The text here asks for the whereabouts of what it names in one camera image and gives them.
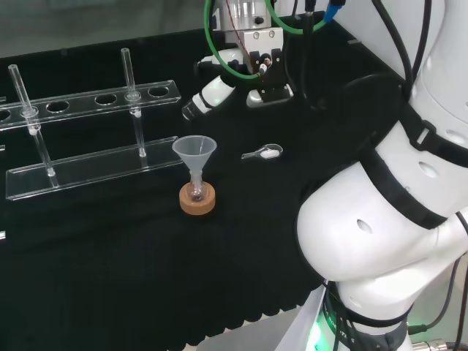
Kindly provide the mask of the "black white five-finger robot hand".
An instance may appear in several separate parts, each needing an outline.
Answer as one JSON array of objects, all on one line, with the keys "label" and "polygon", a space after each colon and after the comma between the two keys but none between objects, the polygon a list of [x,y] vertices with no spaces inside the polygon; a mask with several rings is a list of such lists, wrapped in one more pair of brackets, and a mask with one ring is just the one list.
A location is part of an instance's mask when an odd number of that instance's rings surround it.
[{"label": "black white five-finger robot hand", "polygon": [[240,31],[238,47],[206,56],[197,68],[221,72],[183,107],[182,115],[192,121],[215,113],[245,88],[246,106],[259,108],[293,98],[293,88],[284,72],[284,35],[281,28]]}]

